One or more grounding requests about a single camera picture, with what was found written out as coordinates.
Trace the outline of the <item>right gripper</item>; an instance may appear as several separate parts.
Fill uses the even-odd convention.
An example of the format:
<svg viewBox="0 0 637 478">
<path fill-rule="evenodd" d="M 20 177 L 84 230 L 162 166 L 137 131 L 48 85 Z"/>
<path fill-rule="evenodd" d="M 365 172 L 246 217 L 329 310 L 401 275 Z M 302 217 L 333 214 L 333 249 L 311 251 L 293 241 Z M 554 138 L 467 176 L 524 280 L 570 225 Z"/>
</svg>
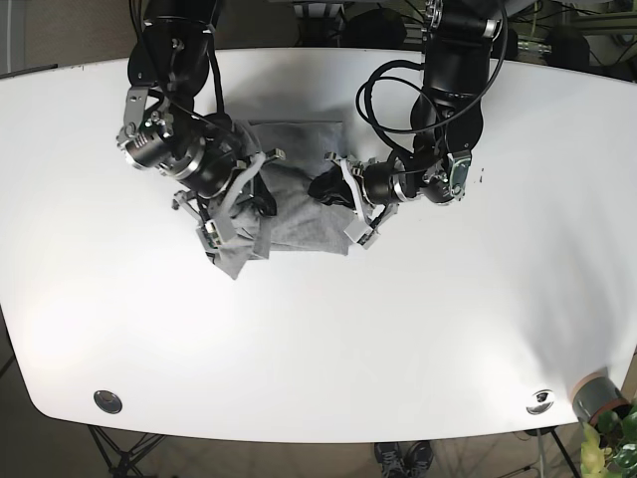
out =
<svg viewBox="0 0 637 478">
<path fill-rule="evenodd" d="M 117 146 L 133 167 L 156 169 L 182 186 L 172 208 L 194 218 L 206 250 L 228 246 L 238 237 L 232 214 L 243 206 L 260 217 L 277 215 L 260 171 L 285 153 L 264 151 L 244 122 L 220 114 L 198 119 L 156 89 L 132 87 Z"/>
</svg>

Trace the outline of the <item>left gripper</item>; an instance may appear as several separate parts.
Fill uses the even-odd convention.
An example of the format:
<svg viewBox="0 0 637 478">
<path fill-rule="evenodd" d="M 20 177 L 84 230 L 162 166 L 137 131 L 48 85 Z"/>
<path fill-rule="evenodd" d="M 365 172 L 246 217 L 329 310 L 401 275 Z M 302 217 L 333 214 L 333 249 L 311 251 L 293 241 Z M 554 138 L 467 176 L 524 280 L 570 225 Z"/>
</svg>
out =
<svg viewBox="0 0 637 478">
<path fill-rule="evenodd" d="M 379 236 L 379 228 L 398 212 L 399 205 L 426 198 L 437 205 L 462 200 L 471 167 L 468 150 L 449 152 L 428 167 L 408 169 L 395 152 L 384 161 L 368 162 L 329 152 L 332 168 L 317 176 L 309 196 L 326 206 L 352 209 L 354 218 L 345 236 L 364 249 Z"/>
</svg>

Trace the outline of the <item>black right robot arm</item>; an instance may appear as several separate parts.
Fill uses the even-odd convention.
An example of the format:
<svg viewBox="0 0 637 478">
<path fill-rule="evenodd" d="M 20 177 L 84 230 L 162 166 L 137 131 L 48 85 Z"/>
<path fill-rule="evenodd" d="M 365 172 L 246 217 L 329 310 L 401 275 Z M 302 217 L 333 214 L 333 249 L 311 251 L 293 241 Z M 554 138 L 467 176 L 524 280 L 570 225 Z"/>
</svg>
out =
<svg viewBox="0 0 637 478">
<path fill-rule="evenodd" d="M 237 239 L 231 213 L 238 206 L 276 215 L 260 171 L 285 154 L 263 150 L 225 111 L 214 38 L 220 2 L 131 1 L 128 10 L 136 45 L 117 146 L 133 167 L 181 184 L 172 206 L 194 218 L 213 256 Z"/>
</svg>

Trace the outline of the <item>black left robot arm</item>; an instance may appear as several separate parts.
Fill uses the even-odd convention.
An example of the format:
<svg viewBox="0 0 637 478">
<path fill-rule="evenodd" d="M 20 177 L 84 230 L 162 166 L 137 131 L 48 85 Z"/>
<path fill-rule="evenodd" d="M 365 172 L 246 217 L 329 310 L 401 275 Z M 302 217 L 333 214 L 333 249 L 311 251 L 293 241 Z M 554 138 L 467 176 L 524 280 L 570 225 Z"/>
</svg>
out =
<svg viewBox="0 0 637 478">
<path fill-rule="evenodd" d="M 354 212 L 344 230 L 351 242 L 369 247 L 380 225 L 402 203 L 426 198 L 449 205 L 464 197 L 472 150 L 484 128 L 481 102 L 503 66 L 490 64 L 493 48 L 509 41 L 504 2 L 497 8 L 498 14 L 489 18 L 464 1 L 427 2 L 421 61 L 387 62 L 359 87 L 357 113 L 389 147 L 389 154 L 383 161 L 332 154 L 332 168 L 309 188 L 318 202 Z M 408 128 L 381 124 L 373 110 L 375 86 L 394 81 L 394 70 L 422 75 Z"/>
</svg>

